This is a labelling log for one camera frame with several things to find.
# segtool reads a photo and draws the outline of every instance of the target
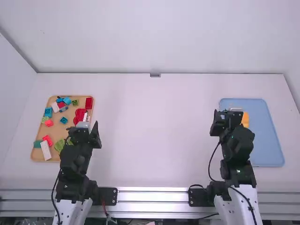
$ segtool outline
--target blue tray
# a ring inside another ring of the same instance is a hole
[[[285,158],[266,102],[259,98],[223,98],[220,101],[220,110],[235,107],[249,114],[249,129],[255,133],[250,155],[252,166],[283,166]]]

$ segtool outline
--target white wall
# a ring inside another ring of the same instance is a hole
[[[0,27],[40,72],[284,73],[300,108],[298,0],[9,0]]]
[[[36,72],[0,33],[0,163],[15,134]]]

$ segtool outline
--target white lego brick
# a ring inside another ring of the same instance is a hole
[[[60,110],[56,101],[51,104],[51,107],[53,109],[53,112],[55,112],[55,113],[57,113]]]
[[[88,113],[86,112],[83,117],[83,122],[86,122],[86,118],[88,117]]]
[[[42,151],[43,151],[43,155],[44,155],[45,161],[51,159],[52,156],[51,156],[51,152],[50,152],[50,148],[49,148],[48,142],[47,141],[41,142],[41,147],[42,147]]]

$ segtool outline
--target green lego brick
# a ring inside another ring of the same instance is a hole
[[[58,142],[55,143],[54,148],[60,154],[61,150],[64,148],[64,145],[65,145],[65,140],[61,138]]]
[[[79,105],[79,100],[78,99],[72,100],[72,105],[73,106],[78,106]]]
[[[41,123],[45,123],[45,121],[49,120],[49,119],[50,119],[49,116],[44,116],[44,117],[42,117]]]
[[[67,144],[68,145],[73,145],[73,143],[71,142],[70,138],[67,139]]]
[[[41,142],[43,140],[36,140],[34,143],[33,143],[33,147],[36,148],[36,149],[40,149],[41,148]]]

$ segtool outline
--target red lego brick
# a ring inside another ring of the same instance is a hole
[[[49,147],[51,147],[53,145],[53,141],[51,140],[51,138],[49,137],[49,135],[46,135],[45,137],[43,137],[43,141],[47,141]]]
[[[52,120],[46,120],[46,121],[45,121],[45,125],[46,125],[47,127],[51,127],[51,126],[53,126],[53,121],[52,121]]]
[[[78,122],[83,121],[86,109],[76,109],[75,117],[73,118],[73,123],[76,125]]]
[[[78,120],[78,118],[77,117],[74,117],[73,118],[73,123],[74,123],[74,125],[76,126],[76,124],[79,122],[79,120]]]
[[[62,107],[65,107],[65,103],[64,102],[59,102],[57,103],[58,107],[61,109]]]
[[[93,107],[93,98],[92,97],[87,97],[85,100],[85,108],[86,109],[92,109]]]

